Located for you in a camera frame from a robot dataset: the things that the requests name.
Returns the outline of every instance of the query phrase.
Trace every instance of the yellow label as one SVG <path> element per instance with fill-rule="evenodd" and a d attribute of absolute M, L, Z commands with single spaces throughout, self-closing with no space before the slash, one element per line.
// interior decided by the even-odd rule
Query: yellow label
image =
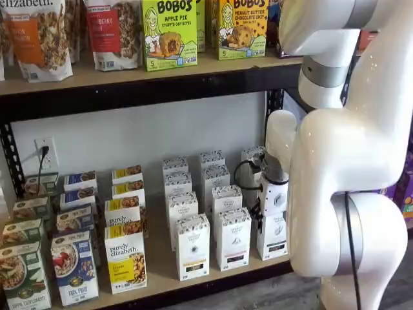
<path fill-rule="evenodd" d="M 131 281 L 135 278 L 134 261 L 129 258 L 122 262 L 108 262 L 111 283 Z"/>

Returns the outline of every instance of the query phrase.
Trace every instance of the white wall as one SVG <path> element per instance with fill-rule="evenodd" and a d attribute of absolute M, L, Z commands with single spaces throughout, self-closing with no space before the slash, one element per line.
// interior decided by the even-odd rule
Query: white wall
<path fill-rule="evenodd" d="M 261 92 L 21 121 L 12 128 L 25 175 L 39 168 L 34 139 L 52 136 L 61 175 L 97 170 L 106 171 L 100 174 L 106 179 L 111 169 L 139 163 L 146 192 L 153 194 L 163 190 L 163 158 L 192 156 L 194 171 L 193 156 L 222 149 L 232 172 L 241 150 L 263 142 L 264 115 Z"/>

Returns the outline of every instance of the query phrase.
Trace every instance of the power cord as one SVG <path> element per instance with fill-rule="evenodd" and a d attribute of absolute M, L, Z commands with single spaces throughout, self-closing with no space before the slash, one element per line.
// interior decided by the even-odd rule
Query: power cord
<path fill-rule="evenodd" d="M 39 166 L 39 174 L 37 175 L 37 192 L 36 192 L 36 196 L 39 195 L 39 191 L 40 191 L 40 173 L 41 173 L 41 168 L 42 168 L 42 165 L 43 165 L 43 160 L 45 160 L 45 157 L 46 157 L 47 153 L 49 153 L 49 147 L 47 145 L 45 145 L 44 147 L 41 147 L 41 159 L 40 159 L 40 166 Z"/>
<path fill-rule="evenodd" d="M 346 208 L 348 240 L 350 242 L 351 267 L 352 267 L 353 278 L 354 278 L 354 290 L 356 291 L 357 309 L 361 310 L 359 280 L 358 280 L 357 269 L 356 269 L 356 257 L 354 255 L 353 232 L 351 229 L 350 210 L 348 208 L 348 192 L 345 193 L 345 208 Z"/>

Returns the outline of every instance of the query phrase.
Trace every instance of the green cereal box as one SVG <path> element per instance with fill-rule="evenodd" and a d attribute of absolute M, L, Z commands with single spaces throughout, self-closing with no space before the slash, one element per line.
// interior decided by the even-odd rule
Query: green cereal box
<path fill-rule="evenodd" d="M 205 0 L 196 0 L 198 53 L 205 51 Z"/>
<path fill-rule="evenodd" d="M 147 71 L 197 64 L 195 0 L 143 0 Z"/>
<path fill-rule="evenodd" d="M 268 0 L 218 0 L 219 60 L 265 55 Z"/>

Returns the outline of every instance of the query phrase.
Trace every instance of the purely elizabeth granola bag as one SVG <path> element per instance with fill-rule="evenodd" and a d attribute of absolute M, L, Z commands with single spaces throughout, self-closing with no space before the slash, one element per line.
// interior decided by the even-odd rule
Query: purely elizabeth granola bag
<path fill-rule="evenodd" d="M 0 1 L 14 53 L 29 82 L 61 81 L 73 74 L 65 8 L 65 0 Z"/>
<path fill-rule="evenodd" d="M 133 69 L 142 65 L 140 0 L 85 0 L 95 69 Z"/>

